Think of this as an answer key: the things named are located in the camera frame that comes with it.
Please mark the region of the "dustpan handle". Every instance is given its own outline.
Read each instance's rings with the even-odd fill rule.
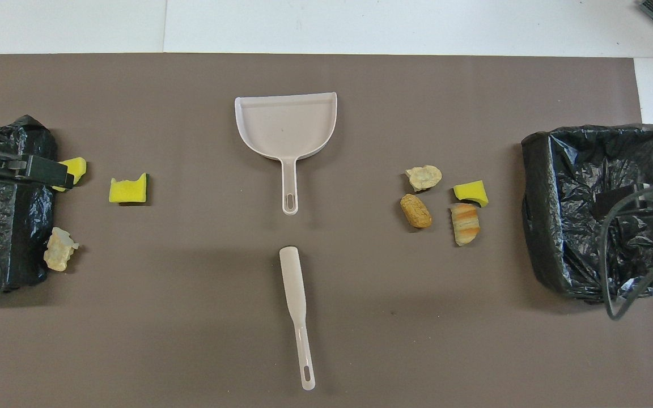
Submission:
[[[299,199],[296,194],[296,160],[281,160],[281,162],[283,213],[292,216],[299,211]]]

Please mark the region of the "black cable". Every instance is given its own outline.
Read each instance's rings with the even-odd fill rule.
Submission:
[[[604,219],[603,223],[601,223],[601,230],[599,232],[599,276],[601,277],[601,287],[602,287],[602,292],[603,292],[603,298],[604,298],[604,305],[606,306],[606,313],[609,314],[609,317],[611,320],[619,320],[624,313],[628,310],[628,308],[632,305],[634,300],[636,300],[640,294],[642,294],[648,285],[651,284],[653,281],[653,267],[651,267],[648,270],[648,273],[646,274],[645,278],[640,281],[640,283],[633,287],[631,292],[629,293],[628,297],[624,302],[622,302],[621,307],[619,307],[618,312],[614,312],[614,302],[611,301],[610,296],[609,296],[609,279],[607,276],[607,268],[606,268],[606,263],[607,263],[607,240],[609,239],[609,226],[611,225],[611,222],[616,218],[617,214],[619,211],[624,209],[624,207],[629,203],[637,199],[637,197],[643,196],[644,194],[648,193],[653,193],[653,186],[649,186],[648,188],[636,191],[634,193],[631,193],[621,199],[619,202],[614,204],[613,207],[611,207],[611,210],[609,210],[609,213],[606,215],[606,218]]]

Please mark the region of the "black trash bag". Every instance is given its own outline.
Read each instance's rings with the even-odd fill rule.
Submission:
[[[0,127],[0,151],[57,160],[54,137],[31,116]],[[0,292],[47,278],[43,255],[52,234],[54,193],[41,184],[0,182]]]
[[[559,127],[526,137],[523,227],[537,279],[602,302],[593,194],[653,184],[653,125]],[[627,296],[653,266],[653,218],[621,216],[609,229],[610,299]],[[653,296],[653,282],[640,297]]]

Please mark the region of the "yellow foam piece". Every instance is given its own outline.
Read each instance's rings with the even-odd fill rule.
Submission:
[[[60,164],[67,166],[67,173],[75,176],[75,183],[73,184],[77,184],[77,182],[80,181],[82,175],[87,172],[87,162],[83,158],[73,158],[70,160],[61,161]],[[64,188],[57,188],[56,186],[53,186],[52,188],[60,192],[67,190]]]
[[[109,181],[109,201],[110,202],[145,202],[147,198],[147,173],[143,173],[135,181],[122,180],[117,181],[112,178]]]
[[[475,201],[480,207],[487,206],[487,194],[485,194],[485,186],[482,185],[482,180],[458,184],[454,186],[453,190],[455,191],[455,197],[458,197],[458,199]]]

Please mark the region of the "beige food chunk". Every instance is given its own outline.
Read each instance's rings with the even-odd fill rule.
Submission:
[[[80,244],[70,238],[70,233],[57,227],[52,228],[52,235],[47,243],[47,250],[44,251],[44,261],[47,267],[55,271],[64,271],[67,269],[67,261],[80,248]]]
[[[425,203],[418,197],[412,194],[405,194],[400,199],[400,206],[402,207],[402,212],[405,213],[405,217],[407,217],[407,222],[412,227],[427,228],[432,225],[432,216],[427,210]]]
[[[433,165],[426,165],[425,167],[413,167],[410,170],[405,170],[407,177],[410,178],[412,188],[417,191],[432,188],[443,179],[443,174],[439,168]]]
[[[453,216],[455,243],[458,246],[470,243],[480,232],[480,224],[477,222],[477,207],[473,204],[459,202],[450,207],[450,212]]]

